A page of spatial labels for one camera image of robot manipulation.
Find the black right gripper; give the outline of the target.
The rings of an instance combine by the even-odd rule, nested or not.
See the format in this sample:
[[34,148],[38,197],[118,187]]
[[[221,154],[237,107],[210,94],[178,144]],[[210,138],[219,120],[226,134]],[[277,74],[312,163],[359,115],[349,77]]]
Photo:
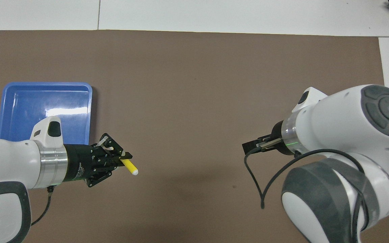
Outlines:
[[281,128],[282,128],[283,121],[279,121],[278,123],[273,126],[271,135],[264,135],[261,137],[258,137],[254,141],[245,142],[242,144],[242,148],[244,151],[244,155],[247,154],[254,154],[261,152],[261,148],[259,147],[260,143],[263,142],[270,142],[272,140],[280,138],[280,142],[275,144],[273,147],[279,151],[282,154],[294,156],[295,153],[292,152],[284,143],[284,140],[282,138]]

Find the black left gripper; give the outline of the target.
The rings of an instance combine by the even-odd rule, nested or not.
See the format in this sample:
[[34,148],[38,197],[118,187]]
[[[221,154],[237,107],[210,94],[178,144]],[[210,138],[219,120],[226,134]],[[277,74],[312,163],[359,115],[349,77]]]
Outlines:
[[104,133],[95,147],[120,160],[98,160],[93,163],[93,146],[83,144],[65,144],[68,165],[63,182],[86,180],[89,188],[112,176],[114,170],[123,166],[121,159],[132,159],[133,155],[119,145],[108,133]]

